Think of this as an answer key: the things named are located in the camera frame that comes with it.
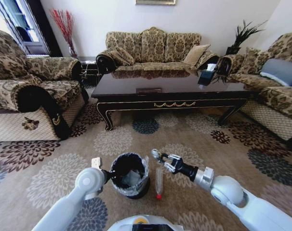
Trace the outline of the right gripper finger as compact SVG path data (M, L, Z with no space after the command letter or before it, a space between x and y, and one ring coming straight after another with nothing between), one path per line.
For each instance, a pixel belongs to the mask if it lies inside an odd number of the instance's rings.
M169 159L169 160L174 160L175 159L176 160L177 157L175 155L173 155L173 154L168 155L168 154L165 154L165 153L161 153L160 154L160 159L162 161L165 161L165 159Z
M172 171L172 165L169 162L163 161L163 160L159 160L158 161L162 166L164 166L164 168L166 170L168 170L169 172Z

